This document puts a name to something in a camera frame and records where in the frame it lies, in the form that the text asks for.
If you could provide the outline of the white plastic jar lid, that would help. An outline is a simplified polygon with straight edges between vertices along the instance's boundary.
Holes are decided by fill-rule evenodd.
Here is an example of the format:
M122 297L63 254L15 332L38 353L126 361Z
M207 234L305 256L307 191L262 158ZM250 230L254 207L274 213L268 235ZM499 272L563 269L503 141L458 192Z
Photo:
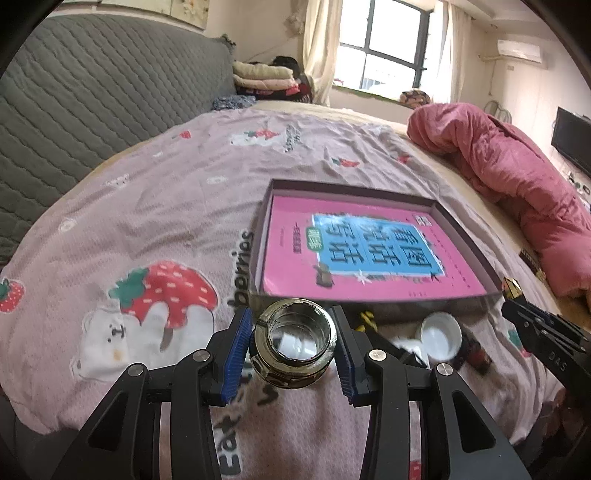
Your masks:
M429 362L435 366L452 361L460 352L462 329L454 316L446 312L428 315L418 327L417 339Z

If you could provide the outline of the black yellow digital watch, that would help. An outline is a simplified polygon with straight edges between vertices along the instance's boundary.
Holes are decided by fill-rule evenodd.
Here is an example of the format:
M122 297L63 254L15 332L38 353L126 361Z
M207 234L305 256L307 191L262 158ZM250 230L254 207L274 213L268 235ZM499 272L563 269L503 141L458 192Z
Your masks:
M353 322L355 330L365 333L370 339L370 344L376 349L381 349L400 360L403 364L419 368L428 368L428 365L414 352L406 348L395 346L378 330L375 316L369 310L360 313L359 320Z

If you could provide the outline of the metal glass ink bottle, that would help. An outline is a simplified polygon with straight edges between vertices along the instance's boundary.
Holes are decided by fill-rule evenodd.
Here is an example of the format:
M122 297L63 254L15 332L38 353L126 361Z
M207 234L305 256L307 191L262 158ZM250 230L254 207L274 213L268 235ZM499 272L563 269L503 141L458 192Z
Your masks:
M324 375L337 341L335 320L322 306L303 298L284 299L256 318L249 356L266 383L301 389Z

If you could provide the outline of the black gold mattress label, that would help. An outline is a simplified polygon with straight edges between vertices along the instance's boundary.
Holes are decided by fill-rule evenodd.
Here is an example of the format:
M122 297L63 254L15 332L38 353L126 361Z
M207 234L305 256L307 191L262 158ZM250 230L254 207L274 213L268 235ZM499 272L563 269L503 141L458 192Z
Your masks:
M519 258L528 266L536 278L542 282L546 281L546 274L539 262L526 249L522 249L519 252Z

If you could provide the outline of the small red black object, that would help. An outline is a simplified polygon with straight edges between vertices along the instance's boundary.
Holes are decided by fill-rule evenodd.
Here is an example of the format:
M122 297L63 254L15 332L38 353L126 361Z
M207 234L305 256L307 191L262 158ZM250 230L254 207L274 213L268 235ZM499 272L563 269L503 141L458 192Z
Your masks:
M454 368L460 370L464 364L468 364L477 373L484 376L488 374L492 363L491 357L481 343L471 334L463 331L460 349L454 359Z

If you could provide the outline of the pink rolled quilt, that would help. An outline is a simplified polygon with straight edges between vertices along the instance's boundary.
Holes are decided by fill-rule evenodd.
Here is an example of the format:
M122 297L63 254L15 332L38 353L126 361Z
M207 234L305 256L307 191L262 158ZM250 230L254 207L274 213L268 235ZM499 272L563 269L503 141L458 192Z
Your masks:
M589 209L527 135L469 103L416 109L407 135L519 224L556 296L590 295Z

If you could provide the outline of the grey shallow cardboard box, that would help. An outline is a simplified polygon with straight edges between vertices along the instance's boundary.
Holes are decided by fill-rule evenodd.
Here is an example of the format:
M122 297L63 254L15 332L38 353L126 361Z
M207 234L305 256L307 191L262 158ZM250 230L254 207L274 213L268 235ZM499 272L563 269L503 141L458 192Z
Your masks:
M273 179L252 241L249 304L260 312L295 297L394 323L485 312L500 299L501 280L434 199Z

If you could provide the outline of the pink Chinese workbook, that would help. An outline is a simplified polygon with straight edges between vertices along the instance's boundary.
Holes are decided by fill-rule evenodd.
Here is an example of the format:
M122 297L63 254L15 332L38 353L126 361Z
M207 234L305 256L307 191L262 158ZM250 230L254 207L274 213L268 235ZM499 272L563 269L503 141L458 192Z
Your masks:
M271 202L262 289L276 297L370 302L486 292L432 214L294 195Z

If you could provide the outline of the white air conditioner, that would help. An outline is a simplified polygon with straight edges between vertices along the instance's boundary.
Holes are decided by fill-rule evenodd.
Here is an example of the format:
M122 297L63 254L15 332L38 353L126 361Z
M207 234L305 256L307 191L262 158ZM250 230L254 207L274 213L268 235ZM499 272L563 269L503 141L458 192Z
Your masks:
M498 39L497 49L501 57L512 58L536 65L544 64L542 49L537 44Z

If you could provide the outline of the cream right curtain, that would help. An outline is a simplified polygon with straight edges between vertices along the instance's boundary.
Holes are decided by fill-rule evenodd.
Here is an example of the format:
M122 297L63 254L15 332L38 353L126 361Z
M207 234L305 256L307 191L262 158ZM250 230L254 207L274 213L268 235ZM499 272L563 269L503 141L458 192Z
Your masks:
M435 13L441 33L436 50L433 99L436 103L455 103L461 100L467 78L472 17L448 1L440 1Z

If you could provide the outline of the grey quilted headboard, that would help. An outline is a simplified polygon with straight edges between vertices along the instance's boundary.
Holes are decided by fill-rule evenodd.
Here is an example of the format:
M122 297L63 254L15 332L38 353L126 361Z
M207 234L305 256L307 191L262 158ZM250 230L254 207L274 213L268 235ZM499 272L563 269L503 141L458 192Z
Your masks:
M97 166L235 93L232 53L150 19L45 19L1 78L2 261Z

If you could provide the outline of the blue patterned cloth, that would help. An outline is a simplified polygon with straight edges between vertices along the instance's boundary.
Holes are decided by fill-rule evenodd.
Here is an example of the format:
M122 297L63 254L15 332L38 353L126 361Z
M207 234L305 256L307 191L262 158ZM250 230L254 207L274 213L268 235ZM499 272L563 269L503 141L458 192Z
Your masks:
M212 102L213 111L239 110L256 105L256 97L252 95L229 95L217 97Z

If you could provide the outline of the stack of folded clothes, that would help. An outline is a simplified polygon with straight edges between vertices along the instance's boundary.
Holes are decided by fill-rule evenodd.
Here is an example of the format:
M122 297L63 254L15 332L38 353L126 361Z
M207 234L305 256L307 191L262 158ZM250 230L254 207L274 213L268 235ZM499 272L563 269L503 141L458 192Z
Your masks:
M232 71L239 95L263 101L314 102L311 80L293 57L277 56L270 64L235 61Z

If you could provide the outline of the black wall television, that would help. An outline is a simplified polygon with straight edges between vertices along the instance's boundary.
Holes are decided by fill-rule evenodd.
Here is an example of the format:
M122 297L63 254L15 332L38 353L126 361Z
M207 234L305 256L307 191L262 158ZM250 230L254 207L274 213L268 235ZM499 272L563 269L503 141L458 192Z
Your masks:
M591 174L591 122L587 116L557 108L551 145L587 176Z

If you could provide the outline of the floral wall painting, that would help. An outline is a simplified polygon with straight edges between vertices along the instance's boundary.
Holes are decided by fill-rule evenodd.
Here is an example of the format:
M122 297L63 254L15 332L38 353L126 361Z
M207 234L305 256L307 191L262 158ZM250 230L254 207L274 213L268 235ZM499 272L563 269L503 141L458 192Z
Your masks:
M165 15L202 30L206 27L209 12L208 0L106 0L101 4Z

